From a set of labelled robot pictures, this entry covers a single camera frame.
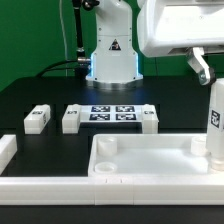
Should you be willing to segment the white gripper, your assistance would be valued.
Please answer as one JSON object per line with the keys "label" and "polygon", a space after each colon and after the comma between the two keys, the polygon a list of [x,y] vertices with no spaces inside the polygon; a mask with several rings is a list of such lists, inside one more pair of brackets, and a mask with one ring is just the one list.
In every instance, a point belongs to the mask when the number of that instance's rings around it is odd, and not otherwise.
{"label": "white gripper", "polygon": [[138,5],[140,51],[163,57],[184,55],[190,48],[188,64],[201,85],[211,85],[215,73],[203,58],[204,49],[224,52],[224,0],[138,0]]}

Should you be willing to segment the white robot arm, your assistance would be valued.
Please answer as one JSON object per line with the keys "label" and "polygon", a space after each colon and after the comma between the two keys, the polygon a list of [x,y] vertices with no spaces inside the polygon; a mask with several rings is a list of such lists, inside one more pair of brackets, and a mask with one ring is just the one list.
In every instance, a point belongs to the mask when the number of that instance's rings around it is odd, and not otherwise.
{"label": "white robot arm", "polygon": [[124,0],[94,2],[97,47],[86,79],[103,88],[140,80],[138,51],[132,47],[135,31],[139,52],[147,57],[185,55],[199,83],[212,83],[215,74],[203,56],[224,53],[224,0],[137,0],[137,4],[134,30],[132,9]]}

